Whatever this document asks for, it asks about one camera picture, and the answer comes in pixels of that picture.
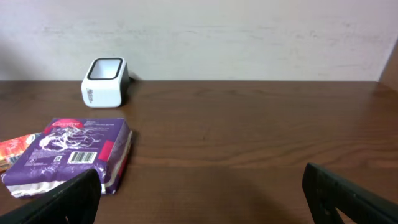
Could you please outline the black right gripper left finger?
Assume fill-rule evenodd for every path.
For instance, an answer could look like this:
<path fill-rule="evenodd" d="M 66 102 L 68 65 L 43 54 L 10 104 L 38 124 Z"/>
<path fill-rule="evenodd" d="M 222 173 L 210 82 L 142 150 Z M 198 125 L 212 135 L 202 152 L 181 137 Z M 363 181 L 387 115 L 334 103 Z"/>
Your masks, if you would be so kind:
<path fill-rule="evenodd" d="M 24 206 L 1 216 L 1 223 L 94 223 L 101 198 L 97 171 L 89 169 Z"/>

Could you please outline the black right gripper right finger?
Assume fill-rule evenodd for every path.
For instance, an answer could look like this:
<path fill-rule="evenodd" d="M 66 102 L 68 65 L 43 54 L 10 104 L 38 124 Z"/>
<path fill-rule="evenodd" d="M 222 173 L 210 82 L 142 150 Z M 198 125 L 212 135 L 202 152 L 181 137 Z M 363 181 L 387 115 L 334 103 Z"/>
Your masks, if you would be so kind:
<path fill-rule="evenodd" d="M 397 204 L 317 164 L 306 165 L 302 188 L 315 223 L 343 223 L 341 211 L 355 223 L 397 224 Z"/>

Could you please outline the purple Carefree pad pack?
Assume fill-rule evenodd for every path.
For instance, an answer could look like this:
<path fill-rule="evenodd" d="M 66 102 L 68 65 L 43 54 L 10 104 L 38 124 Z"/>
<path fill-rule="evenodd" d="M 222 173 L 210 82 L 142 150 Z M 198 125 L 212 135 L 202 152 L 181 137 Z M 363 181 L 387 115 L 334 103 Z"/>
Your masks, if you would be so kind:
<path fill-rule="evenodd" d="M 49 192 L 94 169 L 101 192 L 115 194 L 127 161 L 133 131 L 123 118 L 55 119 L 1 176 L 15 198 Z"/>

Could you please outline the orange Kleenex tissue pack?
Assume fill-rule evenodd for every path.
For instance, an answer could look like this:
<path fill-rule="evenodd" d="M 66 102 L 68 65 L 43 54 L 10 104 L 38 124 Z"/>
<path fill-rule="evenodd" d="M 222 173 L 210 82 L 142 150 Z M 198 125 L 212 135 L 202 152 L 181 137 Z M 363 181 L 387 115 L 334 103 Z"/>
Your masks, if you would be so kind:
<path fill-rule="evenodd" d="M 1 142 L 1 172 L 8 170 L 40 133 L 28 134 Z"/>

